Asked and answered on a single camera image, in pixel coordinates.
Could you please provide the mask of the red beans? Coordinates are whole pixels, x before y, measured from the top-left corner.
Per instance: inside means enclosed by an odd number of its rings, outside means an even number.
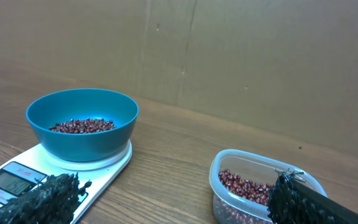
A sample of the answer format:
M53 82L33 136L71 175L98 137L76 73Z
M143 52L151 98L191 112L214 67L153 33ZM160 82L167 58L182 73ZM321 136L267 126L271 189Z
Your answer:
M117 126L112 120L105 119L71 119L61 123L56 123L54 126L49 127L50 131L68 134L88 134L99 133L116 129Z

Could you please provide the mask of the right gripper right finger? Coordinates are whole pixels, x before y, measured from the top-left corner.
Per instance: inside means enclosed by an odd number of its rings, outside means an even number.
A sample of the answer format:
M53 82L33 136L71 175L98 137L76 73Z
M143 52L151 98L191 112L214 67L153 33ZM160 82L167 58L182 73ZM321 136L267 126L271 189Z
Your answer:
M295 179L303 172L275 170L268 190L268 217L277 224L358 224L358 213L336 203Z

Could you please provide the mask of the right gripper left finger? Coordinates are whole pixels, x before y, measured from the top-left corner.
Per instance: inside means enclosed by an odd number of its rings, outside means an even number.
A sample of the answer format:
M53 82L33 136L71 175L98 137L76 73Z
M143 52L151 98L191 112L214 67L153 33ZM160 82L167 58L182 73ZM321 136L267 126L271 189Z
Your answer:
M0 224L70 224L92 181L80 187L77 174L49 175L30 192L0 207Z

